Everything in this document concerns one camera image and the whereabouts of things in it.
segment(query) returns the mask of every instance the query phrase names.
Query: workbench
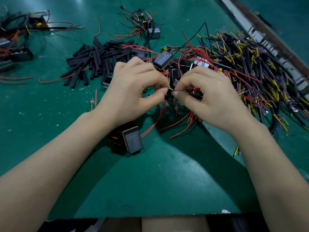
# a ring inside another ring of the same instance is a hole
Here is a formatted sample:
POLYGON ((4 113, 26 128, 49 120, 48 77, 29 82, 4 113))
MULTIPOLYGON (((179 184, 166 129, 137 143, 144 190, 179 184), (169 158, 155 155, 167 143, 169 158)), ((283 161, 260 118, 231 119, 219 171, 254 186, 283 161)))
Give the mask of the workbench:
MULTIPOLYGON (((14 72, 19 77, 34 78, 28 84, 0 84, 0 175, 90 111, 96 89, 98 98, 103 96, 105 89, 98 78, 87 87, 78 82, 75 89, 63 86, 63 81, 38 81, 58 79, 68 71, 65 58, 83 43, 92 44, 93 35, 98 33, 95 18, 101 24, 98 39, 104 43, 110 38, 106 31, 129 33, 118 23, 130 25, 119 15, 120 5, 129 11, 145 8, 157 23, 164 24, 160 39, 150 41, 156 52, 167 44, 182 45, 180 30, 191 37, 204 21, 210 33, 219 29, 238 31, 214 0, 6 0, 6 5, 12 12, 49 9, 51 21, 68 21, 84 28, 32 32, 30 49, 35 58, 19 63, 14 72)), ((197 39, 192 43, 198 45, 197 39)), ((132 156, 103 139, 68 184, 49 219, 209 214, 223 209, 231 213, 259 212, 242 157, 231 156, 235 148, 231 137, 208 125, 196 125, 169 139, 187 126, 186 121, 176 128, 159 130, 180 120, 184 112, 177 117, 167 112, 142 139, 144 149, 139 154, 132 156)), ((135 123, 143 133, 158 116, 156 107, 135 123)), ((288 122, 295 135, 279 132, 278 143, 308 181, 309 135, 293 121, 288 122)))

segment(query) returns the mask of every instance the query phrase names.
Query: person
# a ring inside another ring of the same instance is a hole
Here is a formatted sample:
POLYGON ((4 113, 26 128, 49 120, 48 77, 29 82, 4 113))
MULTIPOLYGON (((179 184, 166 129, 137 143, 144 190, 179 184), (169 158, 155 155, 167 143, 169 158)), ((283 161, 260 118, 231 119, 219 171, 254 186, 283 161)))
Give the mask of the person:
MULTIPOLYGON (((163 102, 168 87, 167 78, 151 63, 139 58, 118 62, 93 111, 0 177, 0 231, 37 231, 96 144, 163 102), (152 85, 155 93, 142 98, 142 91, 152 85)), ((249 113, 229 78, 197 66, 183 75, 172 94, 239 145, 269 230, 309 231, 309 185, 268 129, 249 113), (202 101, 184 91, 193 87, 204 94, 202 101)))

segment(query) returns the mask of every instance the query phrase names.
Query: white speck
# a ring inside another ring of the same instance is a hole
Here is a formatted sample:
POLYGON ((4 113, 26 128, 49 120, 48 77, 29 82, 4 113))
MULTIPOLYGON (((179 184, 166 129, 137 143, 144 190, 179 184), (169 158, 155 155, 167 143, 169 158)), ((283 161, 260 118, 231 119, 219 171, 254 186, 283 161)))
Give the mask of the white speck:
POLYGON ((226 209, 223 209, 221 213, 224 213, 224 214, 231 214, 228 210, 226 209))

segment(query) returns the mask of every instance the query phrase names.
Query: person's right hand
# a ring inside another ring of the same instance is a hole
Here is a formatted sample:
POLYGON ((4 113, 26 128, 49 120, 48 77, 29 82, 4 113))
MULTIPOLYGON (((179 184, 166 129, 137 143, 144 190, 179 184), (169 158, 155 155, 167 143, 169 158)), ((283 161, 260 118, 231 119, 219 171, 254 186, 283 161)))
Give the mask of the person's right hand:
POLYGON ((239 98, 230 79, 222 72, 197 66, 182 76, 172 95, 206 123, 228 133, 250 122, 257 122, 239 98), (183 91, 193 87, 202 91, 202 101, 183 91))

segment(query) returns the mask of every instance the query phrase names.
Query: finger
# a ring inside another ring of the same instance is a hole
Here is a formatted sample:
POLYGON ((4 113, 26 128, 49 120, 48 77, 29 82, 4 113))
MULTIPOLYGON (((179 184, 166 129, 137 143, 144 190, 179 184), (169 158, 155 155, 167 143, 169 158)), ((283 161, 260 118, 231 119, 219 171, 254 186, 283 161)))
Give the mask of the finger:
POLYGON ((158 71, 149 71, 139 74, 139 79, 142 81, 143 87, 159 84, 161 87, 169 87, 168 79, 158 71))
POLYGON ((123 69, 123 67, 126 65, 126 63, 123 62, 117 62, 115 67, 114 67, 114 74, 117 74, 123 69))
POLYGON ((195 68, 191 69, 190 71, 186 72, 182 77, 189 76, 193 73, 201 74, 203 76, 208 76, 215 78, 218 76, 218 73, 210 68, 203 67, 203 66, 196 66, 195 68))
POLYGON ((173 91, 172 95, 179 100, 180 104, 184 105, 197 115, 201 113, 202 109, 205 109, 204 104, 184 91, 173 91))
POLYGON ((140 98, 140 108, 143 113, 147 112, 154 106, 160 104, 164 101, 164 96, 166 95, 168 91, 168 88, 161 88, 158 89, 155 93, 152 95, 149 95, 145 98, 140 98))
POLYGON ((126 68, 129 69, 140 64, 145 64, 145 62, 138 57, 133 57, 127 62, 126 68))
POLYGON ((203 76, 201 74, 193 73, 181 78, 175 86, 175 90, 184 90, 187 86, 193 85, 194 87, 199 88, 204 93, 205 84, 211 82, 212 80, 214 79, 203 76))
POLYGON ((155 67, 153 66, 153 64, 151 63, 144 63, 144 64, 140 64, 137 65, 133 68, 131 68, 131 73, 133 74, 142 74, 144 72, 148 72, 148 71, 155 71, 155 67))

